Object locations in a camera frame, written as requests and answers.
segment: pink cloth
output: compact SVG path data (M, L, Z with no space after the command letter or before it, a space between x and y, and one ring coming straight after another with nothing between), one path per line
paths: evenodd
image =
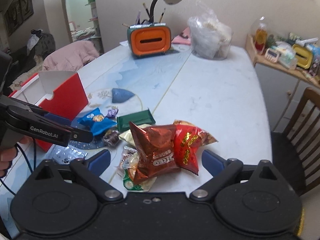
M42 70L77 71L97 57L99 53L91 41L76 41L46 57Z
M190 28L186 28L183 32L183 35L188 36L188 38L183 38L180 35L176 36L171 43L172 44L186 44L191 45L191 38L190 38Z

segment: bottle with orange liquid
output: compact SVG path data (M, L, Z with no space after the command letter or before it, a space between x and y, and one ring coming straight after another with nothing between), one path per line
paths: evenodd
M267 42L267 36L267 25L265 23L259 23L259 27L256 30L256 34L254 36L254 46L257 49L259 55L263 54L263 50Z

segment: pink puffer jacket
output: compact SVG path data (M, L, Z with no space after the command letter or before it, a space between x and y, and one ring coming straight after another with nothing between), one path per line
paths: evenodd
M46 57L42 70L77 71L97 57L99 53L91 41L76 41Z

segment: red snack package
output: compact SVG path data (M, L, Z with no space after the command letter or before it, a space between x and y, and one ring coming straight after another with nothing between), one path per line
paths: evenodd
M129 122L129 125L140 156L133 180L135 184L179 169L173 153L175 125L156 125L144 129L132 122Z
M199 167L196 158L198 148L217 140L210 133L189 122L175 120L174 124L176 125L173 143L175 162L179 167L198 175Z

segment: purple wrapper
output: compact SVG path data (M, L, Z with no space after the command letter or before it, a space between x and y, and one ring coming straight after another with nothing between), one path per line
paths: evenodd
M118 108L108 109L108 113L107 113L106 117L108 117L108 118L115 118L116 115L118 114L118 111L119 111Z

